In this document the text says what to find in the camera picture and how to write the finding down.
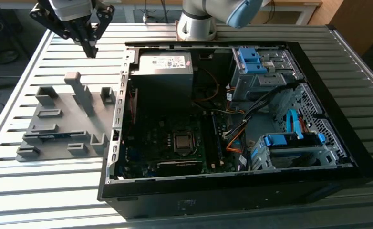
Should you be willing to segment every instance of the aluminum extrusion table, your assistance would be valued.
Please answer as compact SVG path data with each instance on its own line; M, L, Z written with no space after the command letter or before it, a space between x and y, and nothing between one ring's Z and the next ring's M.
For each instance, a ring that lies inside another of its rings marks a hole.
M300 42L320 76L373 156L373 73L336 30L324 26L219 25L223 41L284 40ZM91 91L115 87L125 41L173 40L175 26L112 24L99 41L98 59L87 59L72 40L46 33L0 116L0 229L67 227L173 228L373 228L373 182L343 190L303 206L267 208L209 215L139 219L125 222L96 200L102 157L15 161L16 149L34 115L39 86L64 84L67 71L79 71Z

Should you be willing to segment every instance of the blue latch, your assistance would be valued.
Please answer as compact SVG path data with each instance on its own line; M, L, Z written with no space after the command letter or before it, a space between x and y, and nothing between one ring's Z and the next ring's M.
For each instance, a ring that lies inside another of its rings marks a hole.
M256 149L253 150L253 152L252 152L252 156L251 156L251 157L252 157L252 159L253 159L253 157L256 156L257 151L259 151L259 150L257 150L257 148L256 148Z
M264 142L267 146L272 145L271 139L268 137L264 137Z
M287 112L287 131L291 132L291 118L293 118L293 132L297 134L299 139L304 139L304 135L301 133L299 115L295 109L289 109Z
M253 47L240 47L239 53L245 73L268 73L268 69L263 66L260 61L261 56L259 56Z
M323 133L319 133L317 136L320 138L321 143L325 144L327 143L325 135Z
M273 146L287 145L287 138L284 137L284 135L269 135L269 139L272 141Z

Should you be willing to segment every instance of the white sticker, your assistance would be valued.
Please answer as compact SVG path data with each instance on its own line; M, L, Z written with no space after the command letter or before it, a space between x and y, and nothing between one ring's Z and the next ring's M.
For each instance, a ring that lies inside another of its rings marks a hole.
M240 155L239 160L243 163L243 165L245 166L245 164L248 163L248 160L245 159L245 157L243 155Z
M263 66L275 66L272 61L264 61L261 62Z
M227 93L227 99L232 101L232 93Z
M152 56L151 63L155 69L187 68L184 56Z

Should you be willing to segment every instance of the floor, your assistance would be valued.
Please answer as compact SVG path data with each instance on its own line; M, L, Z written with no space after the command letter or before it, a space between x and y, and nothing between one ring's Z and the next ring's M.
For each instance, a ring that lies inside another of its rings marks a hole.
M24 30L23 33L19 35L30 52L34 53L38 43L40 42L44 29L43 27L38 26L36 22L32 23L31 18L28 17L27 10L16 10L16 14L22 16L19 17L22 23L28 25L26 27L35 30L35 33L32 33L31 30L30 31ZM143 14L144 13L140 10L135 11L136 23L143 22ZM157 10L156 12L149 13L149 15L151 15L151 18L148 19L149 23L164 22L163 10ZM175 20L180 18L180 15L181 15L180 10L171 10L168 13L169 23L173 23ZM125 22L124 12L121 10L116 11L114 22ZM371 69L373 70L373 46L363 56L363 59L369 65ZM2 104L7 103L7 100L10 98L10 95L14 91L18 82L18 77L23 74L27 63L28 63L27 58L22 56L18 62L10 65L0 65L0 113L3 110Z

